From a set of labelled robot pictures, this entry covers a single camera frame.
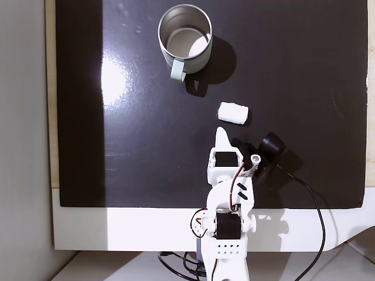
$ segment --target mug handle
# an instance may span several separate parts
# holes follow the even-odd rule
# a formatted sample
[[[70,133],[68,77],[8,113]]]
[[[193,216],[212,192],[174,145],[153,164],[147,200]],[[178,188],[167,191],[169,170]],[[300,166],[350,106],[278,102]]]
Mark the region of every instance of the mug handle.
[[[184,62],[174,59],[171,71],[171,79],[178,81],[180,83],[184,81],[186,75],[186,73],[183,72],[184,65]]]

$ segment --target electrical cord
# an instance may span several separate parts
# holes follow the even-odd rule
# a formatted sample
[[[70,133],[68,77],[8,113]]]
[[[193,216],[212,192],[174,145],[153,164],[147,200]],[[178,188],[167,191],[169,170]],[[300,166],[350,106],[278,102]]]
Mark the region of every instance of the electrical cord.
[[[197,213],[201,212],[201,211],[207,211],[207,208],[202,208],[202,209],[197,210],[197,211],[193,214],[192,219],[190,220],[190,229],[192,230],[192,233],[195,235],[196,238],[202,238],[202,237],[206,234],[206,232],[207,232],[207,229],[206,229],[206,230],[204,231],[204,233],[202,234],[202,236],[199,236],[199,235],[197,235],[197,233],[195,233],[194,230],[193,230],[193,219],[194,219],[195,215],[196,215]]]
[[[183,255],[183,267],[192,275],[195,275],[195,276],[200,276],[200,277],[206,277],[206,272],[205,271],[199,271],[197,269],[191,269],[188,267],[188,265],[186,264],[186,257],[188,256],[188,252],[185,252],[185,254]],[[200,267],[203,265],[203,263],[197,263],[196,264],[197,267],[200,265]]]
[[[238,211],[238,210],[233,209],[233,205],[232,205],[232,192],[233,192],[234,182],[236,181],[236,178],[238,177],[238,174],[241,172],[241,170],[243,169],[244,166],[245,166],[245,162],[243,162],[242,165],[240,166],[240,168],[237,170],[237,173],[234,175],[233,180],[232,180],[232,184],[230,186],[230,192],[229,192],[229,210],[232,211],[232,212]]]
[[[158,259],[159,261],[163,264],[163,266],[165,266],[169,271],[171,271],[173,274],[181,277],[181,278],[184,278],[185,280],[189,280],[189,281],[196,281],[197,279],[193,279],[191,277],[188,277],[180,272],[178,272],[177,270],[173,269],[172,267],[170,267],[162,258],[162,256],[169,256],[171,255],[170,252],[159,252],[158,253]]]
[[[292,179],[296,180],[297,182],[303,184],[307,189],[308,191],[310,192],[313,200],[314,200],[314,203],[315,203],[315,206],[316,206],[316,210],[318,211],[318,215],[319,215],[319,219],[321,221],[321,224],[322,224],[322,232],[323,232],[323,238],[322,238],[322,245],[321,245],[321,248],[318,252],[318,254],[316,255],[315,259],[312,261],[312,263],[305,269],[305,271],[303,271],[298,277],[297,279],[295,279],[295,281],[299,281],[301,280],[305,275],[306,273],[309,272],[309,270],[315,265],[315,263],[318,261],[319,257],[321,256],[322,252],[323,252],[323,248],[324,248],[324,244],[326,242],[326,229],[325,229],[325,226],[324,226],[324,221],[323,221],[323,216],[322,216],[322,212],[321,212],[321,209],[319,208],[318,206],[318,202],[316,201],[316,198],[314,196],[314,193],[312,192],[312,190],[310,189],[310,187],[303,181],[303,180],[300,180],[299,178],[295,177],[294,175],[288,173],[287,171],[285,171],[282,167],[280,167],[278,164],[276,164],[276,167],[279,168],[280,170],[282,170],[285,174],[287,174],[289,177],[291,177]]]
[[[183,256],[180,256],[180,255],[178,255],[178,254],[176,254],[176,253],[174,253],[174,252],[163,252],[163,253],[168,253],[169,255],[177,256],[179,259],[184,259]],[[190,259],[186,259],[186,261],[187,261],[187,262],[190,262],[190,263],[192,263],[192,264],[194,264],[194,265],[200,265],[200,264],[201,264],[201,262],[193,262],[193,261],[191,261]]]
[[[213,270],[212,270],[212,275],[211,275],[211,281],[213,281],[213,274],[215,273],[216,266],[217,266],[217,259],[215,259],[215,264],[213,265]]]

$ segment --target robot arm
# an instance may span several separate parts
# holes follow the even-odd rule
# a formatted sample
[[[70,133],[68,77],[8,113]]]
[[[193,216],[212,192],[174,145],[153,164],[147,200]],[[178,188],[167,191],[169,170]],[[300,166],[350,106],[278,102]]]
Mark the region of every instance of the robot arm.
[[[261,158],[252,155],[252,168],[248,171],[242,169],[243,160],[241,152],[230,145],[226,131],[219,127],[207,167],[207,181],[212,185],[207,210],[200,213],[202,224],[195,225],[201,228],[201,233],[206,231],[201,252],[209,281],[249,280],[247,232],[256,229],[255,216],[249,216],[254,207],[251,176]],[[230,201],[238,207],[235,212],[230,210],[233,209]]]

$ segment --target wooden edge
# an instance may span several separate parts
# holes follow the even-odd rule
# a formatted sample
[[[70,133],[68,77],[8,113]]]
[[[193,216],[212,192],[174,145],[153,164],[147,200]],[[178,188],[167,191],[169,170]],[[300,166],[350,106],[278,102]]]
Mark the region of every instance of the wooden edge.
[[[59,144],[57,141],[57,80],[56,80],[56,5],[45,1],[46,14],[46,67],[51,187],[59,184]]]
[[[368,0],[366,186],[375,186],[375,0]]]

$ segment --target black cable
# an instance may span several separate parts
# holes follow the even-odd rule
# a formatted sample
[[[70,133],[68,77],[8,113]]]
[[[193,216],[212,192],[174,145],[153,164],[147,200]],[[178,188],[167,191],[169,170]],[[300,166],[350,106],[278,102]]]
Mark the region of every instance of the black cable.
[[[195,276],[197,277],[197,281],[200,281],[199,280],[199,271],[198,271],[198,269],[200,269],[202,266],[203,266],[203,263],[197,265],[197,268],[195,270]]]
[[[186,264],[186,257],[188,256],[188,252],[185,252],[185,254],[183,255],[183,267],[192,275],[199,275],[200,277],[206,277],[206,272],[205,271],[198,271],[197,269],[191,269],[188,267],[188,265]]]
[[[276,164],[276,167],[279,168],[280,170],[282,170],[285,174],[287,174],[289,177],[291,177],[292,179],[298,181],[299,183],[303,184],[307,189],[308,191],[310,192],[312,198],[314,199],[314,203],[316,205],[316,210],[318,211],[318,215],[319,215],[319,219],[321,220],[321,224],[322,224],[322,232],[323,232],[323,239],[322,239],[322,245],[321,245],[321,248],[318,252],[318,254],[316,255],[315,259],[312,261],[312,263],[305,269],[305,271],[303,271],[298,277],[297,279],[295,279],[295,281],[299,281],[302,279],[302,277],[304,277],[306,275],[306,273],[309,272],[309,270],[315,265],[315,263],[318,261],[319,257],[321,256],[322,252],[323,252],[323,248],[324,248],[324,244],[326,242],[326,228],[324,226],[324,221],[323,221],[323,216],[322,216],[322,212],[321,212],[321,209],[319,208],[318,206],[318,202],[316,201],[316,198],[314,196],[314,193],[312,192],[312,190],[310,189],[310,187],[303,181],[303,180],[300,180],[299,178],[293,176],[292,174],[289,174],[287,171],[285,171],[282,167],[280,167],[278,164]]]
[[[165,266],[169,271],[171,271],[173,274],[181,277],[181,278],[184,278],[185,280],[189,280],[189,281],[196,281],[196,279],[193,279],[191,277],[188,277],[182,273],[179,273],[177,270],[174,270],[173,268],[171,268],[162,258],[162,253],[163,252],[159,252],[158,253],[158,259],[159,261],[163,264],[163,266]]]
[[[179,259],[183,259],[182,256],[180,256],[180,255],[178,255],[178,254],[176,254],[176,253],[174,253],[174,252],[171,252],[171,255],[175,255],[175,256],[177,256]],[[186,259],[186,261],[187,261],[187,262],[190,262],[190,263],[192,263],[192,264],[194,264],[194,265],[200,265],[200,264],[201,264],[201,262],[194,262],[194,261],[191,261],[190,259]]]
[[[193,214],[192,219],[190,220],[190,229],[192,230],[192,233],[195,235],[196,238],[202,238],[202,237],[206,234],[206,232],[207,232],[207,228],[206,228],[206,230],[204,231],[204,233],[202,234],[202,236],[198,236],[198,235],[194,232],[194,230],[193,230],[193,219],[194,219],[195,215],[196,215],[197,213],[201,212],[201,211],[207,211],[207,208],[202,208],[202,209],[197,210],[197,211]]]
[[[217,266],[217,259],[215,259],[215,264],[213,265],[212,275],[211,275],[211,281],[213,281],[213,274],[215,273],[215,269]]]

